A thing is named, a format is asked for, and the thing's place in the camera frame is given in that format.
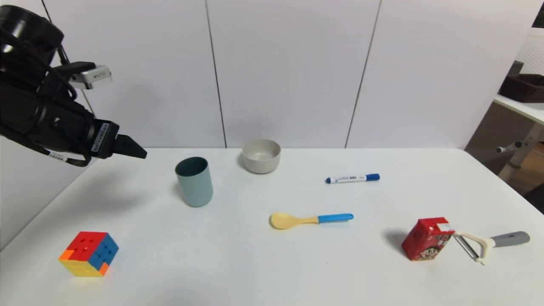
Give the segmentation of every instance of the bowl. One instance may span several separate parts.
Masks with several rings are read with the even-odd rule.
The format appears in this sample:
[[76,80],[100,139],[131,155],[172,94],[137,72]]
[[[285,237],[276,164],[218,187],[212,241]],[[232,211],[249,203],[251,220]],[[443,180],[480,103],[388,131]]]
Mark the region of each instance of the bowl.
[[242,148],[246,168],[257,174],[274,171],[280,164],[280,153],[280,145],[269,139],[250,140]]

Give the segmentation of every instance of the marker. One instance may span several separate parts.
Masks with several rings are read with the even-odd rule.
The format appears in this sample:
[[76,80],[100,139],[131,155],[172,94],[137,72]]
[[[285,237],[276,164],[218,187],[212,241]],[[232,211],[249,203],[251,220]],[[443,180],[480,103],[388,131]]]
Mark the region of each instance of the marker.
[[375,174],[367,174],[362,176],[343,176],[341,178],[327,178],[325,182],[327,184],[336,184],[336,183],[378,181],[379,179],[380,179],[380,175],[375,173]]

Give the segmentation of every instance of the gray handle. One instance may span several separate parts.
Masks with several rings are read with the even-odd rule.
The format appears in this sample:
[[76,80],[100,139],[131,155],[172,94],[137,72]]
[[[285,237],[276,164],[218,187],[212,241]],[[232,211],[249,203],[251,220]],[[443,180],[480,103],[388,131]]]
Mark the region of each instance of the gray handle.
[[495,247],[516,246],[518,244],[527,243],[531,240],[529,234],[524,231],[510,232],[508,234],[491,237],[495,240]]

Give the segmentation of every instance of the rubik's cube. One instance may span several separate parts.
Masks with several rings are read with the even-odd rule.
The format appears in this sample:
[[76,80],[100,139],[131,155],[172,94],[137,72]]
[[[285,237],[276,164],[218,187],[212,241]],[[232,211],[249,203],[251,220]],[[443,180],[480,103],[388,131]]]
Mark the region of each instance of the rubik's cube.
[[118,250],[107,232],[80,231],[59,261],[75,276],[104,276]]

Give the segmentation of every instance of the juice box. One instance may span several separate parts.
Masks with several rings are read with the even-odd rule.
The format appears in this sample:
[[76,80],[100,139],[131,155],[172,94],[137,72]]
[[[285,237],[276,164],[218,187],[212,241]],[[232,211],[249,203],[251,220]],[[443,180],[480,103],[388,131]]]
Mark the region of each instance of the juice box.
[[446,218],[419,219],[402,246],[410,260],[431,260],[454,233]]

